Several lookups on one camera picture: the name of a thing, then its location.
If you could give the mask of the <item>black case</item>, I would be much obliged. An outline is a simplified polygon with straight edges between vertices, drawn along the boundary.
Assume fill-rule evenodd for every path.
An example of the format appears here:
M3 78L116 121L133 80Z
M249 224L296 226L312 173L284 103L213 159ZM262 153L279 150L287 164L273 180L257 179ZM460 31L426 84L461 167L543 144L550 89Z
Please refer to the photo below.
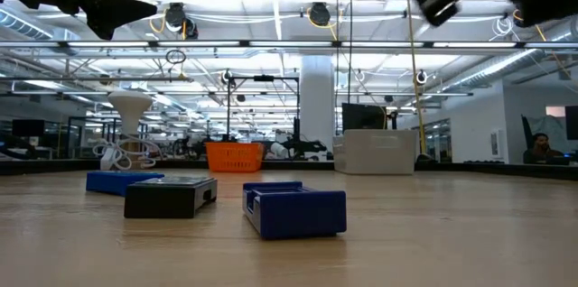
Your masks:
M125 218L194 218L198 209L215 202L218 181L211 177L162 177L126 188Z

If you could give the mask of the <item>dark blue case with screen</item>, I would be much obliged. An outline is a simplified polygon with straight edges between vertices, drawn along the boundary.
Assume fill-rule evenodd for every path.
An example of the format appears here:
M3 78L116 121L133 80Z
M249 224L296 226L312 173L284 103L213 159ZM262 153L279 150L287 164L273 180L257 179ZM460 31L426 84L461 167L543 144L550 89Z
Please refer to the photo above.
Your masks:
M347 230L343 190L314 190L300 181L252 182L242 188L244 213L263 239L336 236Z

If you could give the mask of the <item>black monitor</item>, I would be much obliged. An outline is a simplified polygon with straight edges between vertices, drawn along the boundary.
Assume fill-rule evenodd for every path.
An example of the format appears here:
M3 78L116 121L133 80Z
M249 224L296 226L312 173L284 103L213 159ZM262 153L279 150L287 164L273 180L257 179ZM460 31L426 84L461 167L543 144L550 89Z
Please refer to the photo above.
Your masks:
M45 130L45 121L42 119L13 119L12 135L18 137L40 137Z
M342 128L350 129L387 129L387 113L380 106L343 103Z

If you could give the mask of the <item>clear plastic bin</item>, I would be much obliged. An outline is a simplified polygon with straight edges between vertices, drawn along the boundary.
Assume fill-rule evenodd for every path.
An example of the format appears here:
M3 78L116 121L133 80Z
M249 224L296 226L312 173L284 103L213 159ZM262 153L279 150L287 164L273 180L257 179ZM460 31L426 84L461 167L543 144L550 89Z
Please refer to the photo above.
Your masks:
M334 169L353 175L412 175L417 140L415 130L346 130L333 138Z

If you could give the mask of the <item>person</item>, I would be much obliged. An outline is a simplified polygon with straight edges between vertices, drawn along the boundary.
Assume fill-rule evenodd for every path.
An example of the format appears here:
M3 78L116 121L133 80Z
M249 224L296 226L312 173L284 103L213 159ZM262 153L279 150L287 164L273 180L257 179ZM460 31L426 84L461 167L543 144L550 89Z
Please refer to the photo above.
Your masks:
M551 148L549 137L543 133L533 135L533 144L523 153L524 164L569 165L570 158Z

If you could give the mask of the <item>orange slatted plastic basket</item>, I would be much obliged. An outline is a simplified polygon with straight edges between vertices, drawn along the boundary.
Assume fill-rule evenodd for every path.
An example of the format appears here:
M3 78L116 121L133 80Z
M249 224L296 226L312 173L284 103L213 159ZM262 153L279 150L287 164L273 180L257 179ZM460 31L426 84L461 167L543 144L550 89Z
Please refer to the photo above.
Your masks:
M206 143L209 169L213 172L256 172L261 169L261 143Z

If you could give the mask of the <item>black background rig frame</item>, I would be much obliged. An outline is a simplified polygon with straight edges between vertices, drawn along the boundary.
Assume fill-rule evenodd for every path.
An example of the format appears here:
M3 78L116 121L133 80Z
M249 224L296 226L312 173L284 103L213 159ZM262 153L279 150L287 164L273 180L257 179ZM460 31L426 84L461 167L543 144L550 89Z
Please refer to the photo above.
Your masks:
M294 80L296 82L296 89L290 88L294 95L296 95L296 116L294 118L294 134L293 141L298 141L300 138L300 115L301 115L301 90L298 77L284 77L273 75L254 75L254 76L233 76L229 71L226 72L227 78L227 119L226 119L226 133L224 134L224 141L230 142L230 116L231 116L231 97L233 93L240 88L247 80L254 82L272 82L276 80L282 81L288 85L287 80Z

